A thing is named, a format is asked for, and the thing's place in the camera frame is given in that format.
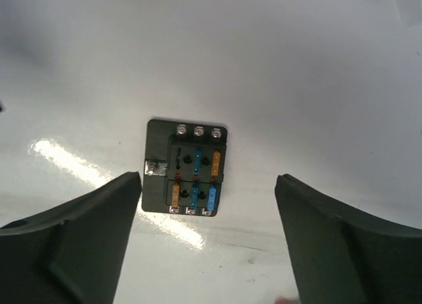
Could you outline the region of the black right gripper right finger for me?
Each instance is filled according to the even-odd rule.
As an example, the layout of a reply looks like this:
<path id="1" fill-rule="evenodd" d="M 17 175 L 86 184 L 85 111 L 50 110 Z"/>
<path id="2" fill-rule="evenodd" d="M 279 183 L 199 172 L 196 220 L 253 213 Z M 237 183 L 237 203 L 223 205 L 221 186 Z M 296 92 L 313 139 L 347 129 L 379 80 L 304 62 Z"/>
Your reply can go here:
<path id="1" fill-rule="evenodd" d="M 285 174 L 275 196 L 301 303 L 420 303 L 421 230 Z"/>

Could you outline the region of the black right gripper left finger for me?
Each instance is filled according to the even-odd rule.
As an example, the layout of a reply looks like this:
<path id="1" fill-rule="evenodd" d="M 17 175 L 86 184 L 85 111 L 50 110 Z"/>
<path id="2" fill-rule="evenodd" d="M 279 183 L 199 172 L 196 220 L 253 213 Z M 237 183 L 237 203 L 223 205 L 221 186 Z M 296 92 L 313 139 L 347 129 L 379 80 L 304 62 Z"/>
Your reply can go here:
<path id="1" fill-rule="evenodd" d="M 1 227 L 1 302 L 113 303 L 141 191 L 127 172 Z"/>

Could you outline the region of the black fuse box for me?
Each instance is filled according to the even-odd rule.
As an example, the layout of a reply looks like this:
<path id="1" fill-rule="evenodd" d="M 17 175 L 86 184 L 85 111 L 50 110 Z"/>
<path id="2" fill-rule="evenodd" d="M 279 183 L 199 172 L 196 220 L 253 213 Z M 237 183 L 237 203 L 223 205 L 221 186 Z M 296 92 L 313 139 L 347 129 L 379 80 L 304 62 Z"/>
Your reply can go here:
<path id="1" fill-rule="evenodd" d="M 141 207 L 145 212 L 214 217 L 222 194 L 228 129 L 211 123 L 154 118 L 146 127 L 144 178 Z M 201 166 L 195 175 L 195 150 L 202 150 Z M 220 152 L 217 177 L 211 176 L 212 158 Z M 172 188 L 180 184 L 178 208 L 171 207 Z M 198 184 L 198 203 L 191 209 L 193 183 Z M 207 210 L 210 186 L 217 189 L 215 209 Z"/>

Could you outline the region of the blue blade fuse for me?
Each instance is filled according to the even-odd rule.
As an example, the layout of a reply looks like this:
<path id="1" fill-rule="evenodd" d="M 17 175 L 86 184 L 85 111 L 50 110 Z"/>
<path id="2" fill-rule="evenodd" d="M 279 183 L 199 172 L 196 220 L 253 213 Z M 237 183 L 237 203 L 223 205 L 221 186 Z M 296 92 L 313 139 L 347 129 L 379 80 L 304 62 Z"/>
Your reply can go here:
<path id="1" fill-rule="evenodd" d="M 197 175 L 201 166 L 202 150 L 197 148 L 195 150 L 194 170 L 193 173 Z"/>
<path id="2" fill-rule="evenodd" d="M 191 209 L 195 210 L 198 203 L 198 184 L 193 183 L 191 191 Z"/>
<path id="3" fill-rule="evenodd" d="M 208 202 L 207 202 L 208 211 L 213 211 L 215 209 L 216 197 L 217 197 L 217 189 L 215 188 L 215 186 L 211 185 L 208 192 Z"/>

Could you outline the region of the orange blade fuse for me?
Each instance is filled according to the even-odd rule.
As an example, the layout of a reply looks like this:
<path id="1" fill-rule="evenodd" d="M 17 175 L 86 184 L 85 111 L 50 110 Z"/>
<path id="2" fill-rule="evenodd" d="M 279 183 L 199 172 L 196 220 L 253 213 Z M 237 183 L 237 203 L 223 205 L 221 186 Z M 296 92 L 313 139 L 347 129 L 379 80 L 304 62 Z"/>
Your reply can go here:
<path id="1" fill-rule="evenodd" d="M 213 158 L 212 158 L 212 170 L 211 170 L 211 176 L 212 177 L 217 177 L 219 174 L 219 169 L 220 169 L 220 159 L 221 159 L 221 154 L 218 151 L 215 151 L 213 153 Z"/>

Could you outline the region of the orange fuse in box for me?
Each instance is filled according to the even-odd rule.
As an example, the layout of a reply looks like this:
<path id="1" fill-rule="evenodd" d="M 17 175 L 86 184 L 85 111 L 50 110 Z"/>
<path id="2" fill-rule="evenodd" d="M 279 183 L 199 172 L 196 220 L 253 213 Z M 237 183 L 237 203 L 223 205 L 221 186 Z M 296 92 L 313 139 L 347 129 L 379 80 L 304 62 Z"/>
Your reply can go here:
<path id="1" fill-rule="evenodd" d="M 172 198 L 171 198 L 172 208 L 178 208 L 179 196 L 180 196 L 180 184 L 178 184 L 178 182 L 175 182 L 172 188 Z"/>

